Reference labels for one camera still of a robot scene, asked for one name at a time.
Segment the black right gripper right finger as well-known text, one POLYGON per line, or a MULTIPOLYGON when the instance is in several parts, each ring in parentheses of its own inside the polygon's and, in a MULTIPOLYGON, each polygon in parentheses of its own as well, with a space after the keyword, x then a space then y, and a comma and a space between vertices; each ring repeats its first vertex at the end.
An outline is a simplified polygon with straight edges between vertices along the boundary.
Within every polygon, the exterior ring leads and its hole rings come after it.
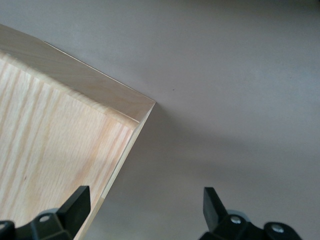
POLYGON ((281 222, 259 228, 238 213, 228 213, 213 187, 203 190, 203 215, 208 227, 201 240, 299 240, 299 234, 281 222))

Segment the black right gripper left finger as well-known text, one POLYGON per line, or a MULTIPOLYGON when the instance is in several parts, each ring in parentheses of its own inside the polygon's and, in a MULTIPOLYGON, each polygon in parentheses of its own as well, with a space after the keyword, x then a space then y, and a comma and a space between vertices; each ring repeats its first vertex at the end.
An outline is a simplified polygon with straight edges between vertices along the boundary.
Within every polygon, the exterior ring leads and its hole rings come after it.
POLYGON ((79 186, 55 212, 44 212, 16 227, 11 220, 0 222, 2 240, 73 240, 90 214, 90 187, 79 186))

